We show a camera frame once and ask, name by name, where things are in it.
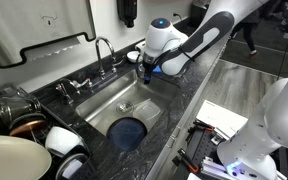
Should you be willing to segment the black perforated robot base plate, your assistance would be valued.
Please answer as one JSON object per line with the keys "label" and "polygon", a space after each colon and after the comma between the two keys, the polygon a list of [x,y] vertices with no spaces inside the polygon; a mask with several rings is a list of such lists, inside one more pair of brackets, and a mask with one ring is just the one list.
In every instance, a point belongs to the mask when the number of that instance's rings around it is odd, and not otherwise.
{"label": "black perforated robot base plate", "polygon": [[184,150],[199,170],[197,173],[190,172],[178,153],[173,158],[177,169],[172,180],[234,180],[217,157],[217,146],[212,142],[214,137],[214,131],[206,131],[201,126],[189,129],[188,146]]}

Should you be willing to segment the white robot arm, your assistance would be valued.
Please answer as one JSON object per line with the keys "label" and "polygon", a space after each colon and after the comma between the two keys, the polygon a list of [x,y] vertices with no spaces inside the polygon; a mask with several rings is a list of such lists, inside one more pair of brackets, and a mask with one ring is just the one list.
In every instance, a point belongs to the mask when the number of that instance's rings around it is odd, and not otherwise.
{"label": "white robot arm", "polygon": [[[177,30],[165,18],[151,21],[143,52],[144,82],[155,67],[168,76],[179,76],[233,27],[269,0],[211,0],[201,24],[191,35]],[[247,121],[228,140],[219,143],[217,157],[236,180],[278,180],[271,154],[288,149],[288,78],[275,81],[252,100]]]}

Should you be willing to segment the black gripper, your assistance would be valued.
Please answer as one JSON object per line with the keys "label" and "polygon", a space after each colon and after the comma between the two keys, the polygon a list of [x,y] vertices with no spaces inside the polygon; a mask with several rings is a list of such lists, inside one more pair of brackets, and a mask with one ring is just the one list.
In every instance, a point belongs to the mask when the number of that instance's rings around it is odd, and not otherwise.
{"label": "black gripper", "polygon": [[153,69],[155,68],[155,61],[156,61],[156,57],[152,57],[152,56],[149,56],[147,54],[144,54],[143,67],[145,69],[145,72],[144,72],[144,79],[145,80],[151,79]]}

